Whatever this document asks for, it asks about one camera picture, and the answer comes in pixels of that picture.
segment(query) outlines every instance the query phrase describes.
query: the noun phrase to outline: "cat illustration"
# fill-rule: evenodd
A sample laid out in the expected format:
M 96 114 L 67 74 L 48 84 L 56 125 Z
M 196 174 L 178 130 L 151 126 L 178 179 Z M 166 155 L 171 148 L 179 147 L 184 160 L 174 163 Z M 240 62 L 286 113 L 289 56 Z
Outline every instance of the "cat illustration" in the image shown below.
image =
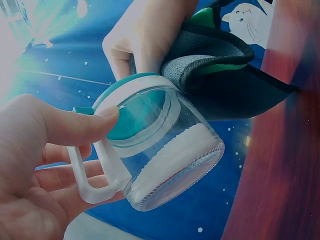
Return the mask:
M 222 21 L 229 23 L 230 32 L 242 39 L 248 45 L 257 44 L 267 48 L 274 5 L 265 0 L 257 0 L 264 12 L 250 3 L 241 3 L 230 13 L 222 17 Z

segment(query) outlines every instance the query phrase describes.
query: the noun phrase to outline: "white plastic handle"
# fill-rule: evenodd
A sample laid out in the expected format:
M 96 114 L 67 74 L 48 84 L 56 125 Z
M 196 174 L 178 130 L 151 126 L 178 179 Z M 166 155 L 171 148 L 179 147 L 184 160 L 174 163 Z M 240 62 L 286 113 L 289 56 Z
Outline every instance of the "white plastic handle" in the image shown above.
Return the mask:
M 125 189 L 132 176 L 106 138 L 93 144 L 105 174 L 108 186 L 92 187 L 88 183 L 85 167 L 78 147 L 68 146 L 74 177 L 80 197 L 89 204 L 98 204 Z

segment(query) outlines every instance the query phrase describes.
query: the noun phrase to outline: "blue tablecloth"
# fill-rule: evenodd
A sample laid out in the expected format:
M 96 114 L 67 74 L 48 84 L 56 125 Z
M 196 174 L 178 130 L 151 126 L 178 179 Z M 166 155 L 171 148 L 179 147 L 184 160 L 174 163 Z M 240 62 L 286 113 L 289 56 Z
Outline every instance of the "blue tablecloth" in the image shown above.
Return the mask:
M 13 97 L 29 93 L 64 110 L 91 107 L 115 78 L 102 50 L 102 40 L 130 4 L 130 0 L 87 0 L 88 12 L 78 19 L 74 0 L 66 0 L 68 22 L 61 28 L 57 17 L 52 48 L 36 45 L 18 62 Z M 199 7 L 210 0 L 200 0 Z M 231 12 L 241 0 L 221 11 Z M 255 0 L 247 1 L 259 6 Z M 229 31 L 229 23 L 222 22 Z M 259 68 L 264 49 L 252 45 Z M 236 195 L 242 167 L 250 143 L 251 119 L 212 122 L 225 143 L 219 164 L 196 185 L 171 202 L 150 212 L 131 208 L 126 200 L 88 210 L 90 215 L 146 240 L 218 240 L 226 225 Z M 95 153 L 89 159 L 96 159 Z

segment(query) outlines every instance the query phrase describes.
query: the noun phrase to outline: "red object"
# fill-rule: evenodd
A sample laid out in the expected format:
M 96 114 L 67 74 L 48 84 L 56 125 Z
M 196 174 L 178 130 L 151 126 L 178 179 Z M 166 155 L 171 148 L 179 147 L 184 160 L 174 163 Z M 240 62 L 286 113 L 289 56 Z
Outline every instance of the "red object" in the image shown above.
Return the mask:
M 254 118 L 222 240 L 320 240 L 319 0 L 277 0 L 262 70 L 301 92 Z

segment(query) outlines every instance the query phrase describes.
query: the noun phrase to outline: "fingernail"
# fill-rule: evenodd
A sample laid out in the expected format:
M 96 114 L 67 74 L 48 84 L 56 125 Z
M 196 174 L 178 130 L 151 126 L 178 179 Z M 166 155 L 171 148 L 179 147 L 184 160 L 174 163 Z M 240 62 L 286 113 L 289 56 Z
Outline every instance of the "fingernail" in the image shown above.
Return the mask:
M 109 118 L 113 115 L 118 114 L 119 109 L 117 106 L 110 106 L 104 110 L 102 110 L 101 112 L 99 112 L 98 116 L 103 117 L 103 118 Z

